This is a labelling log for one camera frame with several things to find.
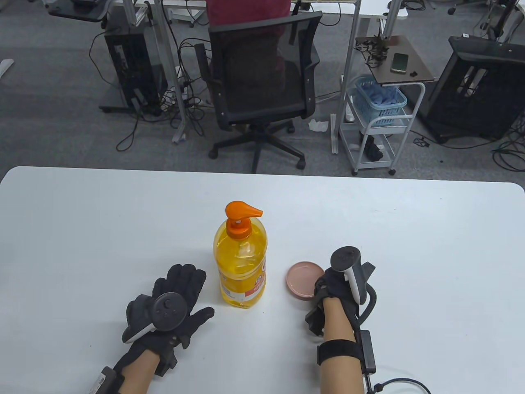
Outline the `person's left hand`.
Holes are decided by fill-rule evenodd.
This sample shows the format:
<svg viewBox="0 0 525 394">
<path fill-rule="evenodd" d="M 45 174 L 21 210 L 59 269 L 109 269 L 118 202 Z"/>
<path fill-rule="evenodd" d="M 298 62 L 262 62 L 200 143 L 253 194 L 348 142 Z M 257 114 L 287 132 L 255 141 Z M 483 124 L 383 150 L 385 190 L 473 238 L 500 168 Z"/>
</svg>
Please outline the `person's left hand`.
<svg viewBox="0 0 525 394">
<path fill-rule="evenodd" d="M 127 327 L 122 341 L 130 344 L 117 362 L 122 371 L 145 351 L 159 356 L 155 374 L 163 376 L 176 366 L 174 348 L 187 349 L 192 336 L 214 317 L 215 309 L 193 311 L 206 281 L 206 272 L 192 264 L 173 265 L 165 277 L 155 281 L 152 294 L 137 296 L 126 308 Z"/>
</svg>

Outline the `person's right hand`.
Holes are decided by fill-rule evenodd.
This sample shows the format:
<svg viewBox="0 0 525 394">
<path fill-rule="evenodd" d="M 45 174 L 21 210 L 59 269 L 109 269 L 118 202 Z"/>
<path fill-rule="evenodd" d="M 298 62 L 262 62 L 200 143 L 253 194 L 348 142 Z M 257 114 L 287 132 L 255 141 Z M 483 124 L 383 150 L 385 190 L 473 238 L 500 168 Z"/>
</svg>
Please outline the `person's right hand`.
<svg viewBox="0 0 525 394">
<path fill-rule="evenodd" d="M 345 275 L 329 268 L 315 282 L 313 308 L 307 313 L 305 322 L 310 332 L 315 336 L 321 336 L 325 326 L 326 313 L 323 301 L 327 298 L 335 298 L 341 301 L 352 328 L 360 328 L 359 305 L 353 298 L 351 288 L 345 280 Z"/>
</svg>

